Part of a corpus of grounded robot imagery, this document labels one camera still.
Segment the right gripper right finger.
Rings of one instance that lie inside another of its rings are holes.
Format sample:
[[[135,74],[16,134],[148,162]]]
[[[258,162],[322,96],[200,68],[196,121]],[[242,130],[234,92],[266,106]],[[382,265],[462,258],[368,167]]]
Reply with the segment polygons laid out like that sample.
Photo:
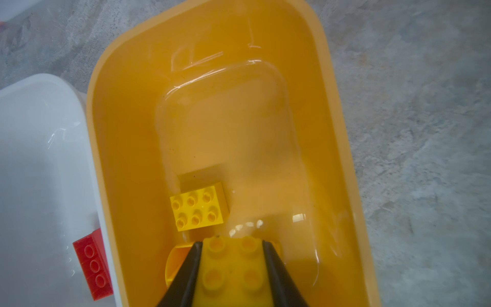
[[[273,244],[263,240],[262,246],[274,306],[309,307]]]

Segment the yellow round lego piece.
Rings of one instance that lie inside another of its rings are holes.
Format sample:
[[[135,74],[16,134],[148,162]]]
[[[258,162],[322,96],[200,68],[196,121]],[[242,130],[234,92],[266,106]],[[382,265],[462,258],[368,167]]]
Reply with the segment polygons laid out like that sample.
[[[182,264],[184,263],[188,253],[194,243],[177,244],[171,251],[166,261],[165,267],[165,282],[167,288],[170,288],[175,276],[178,274]]]

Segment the red lego brick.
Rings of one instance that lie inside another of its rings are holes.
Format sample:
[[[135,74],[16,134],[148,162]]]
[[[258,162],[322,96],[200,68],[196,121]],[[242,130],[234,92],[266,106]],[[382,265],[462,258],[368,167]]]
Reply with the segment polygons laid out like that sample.
[[[113,295],[102,230],[96,229],[91,234],[75,241],[73,247],[93,300],[98,301]]]

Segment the white plastic bin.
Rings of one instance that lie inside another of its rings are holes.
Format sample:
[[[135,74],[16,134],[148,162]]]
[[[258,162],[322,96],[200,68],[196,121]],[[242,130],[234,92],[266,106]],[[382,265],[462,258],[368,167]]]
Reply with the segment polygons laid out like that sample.
[[[75,241],[104,224],[86,95],[51,74],[1,91],[1,305],[120,306],[94,300]]]

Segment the yellow lego brick front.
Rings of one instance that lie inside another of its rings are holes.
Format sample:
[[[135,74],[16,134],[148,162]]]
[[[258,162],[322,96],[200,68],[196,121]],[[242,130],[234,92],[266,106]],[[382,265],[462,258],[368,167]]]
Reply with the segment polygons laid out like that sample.
[[[262,240],[203,241],[193,306],[273,306]]]

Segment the yellow plastic bin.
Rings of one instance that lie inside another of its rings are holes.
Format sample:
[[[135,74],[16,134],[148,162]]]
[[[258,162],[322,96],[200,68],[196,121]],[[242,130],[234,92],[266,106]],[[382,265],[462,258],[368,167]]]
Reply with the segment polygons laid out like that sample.
[[[280,244],[310,306],[380,306],[334,68],[305,1],[185,1],[99,58],[87,117],[120,306],[155,306],[174,246]],[[221,182],[230,214],[179,232],[170,197]]]

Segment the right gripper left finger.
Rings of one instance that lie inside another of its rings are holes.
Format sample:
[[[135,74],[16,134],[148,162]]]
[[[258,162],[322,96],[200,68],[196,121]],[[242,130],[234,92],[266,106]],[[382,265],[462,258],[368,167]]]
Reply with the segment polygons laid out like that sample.
[[[202,242],[193,244],[172,284],[157,306],[193,305],[202,249]]]

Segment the yellow lego brick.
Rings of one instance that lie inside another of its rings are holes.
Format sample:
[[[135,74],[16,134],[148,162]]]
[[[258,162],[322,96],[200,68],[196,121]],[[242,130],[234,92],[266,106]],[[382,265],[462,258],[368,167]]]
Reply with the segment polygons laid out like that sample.
[[[203,241],[193,306],[273,306],[262,240]]]
[[[221,182],[170,197],[179,232],[223,224],[230,210]]]

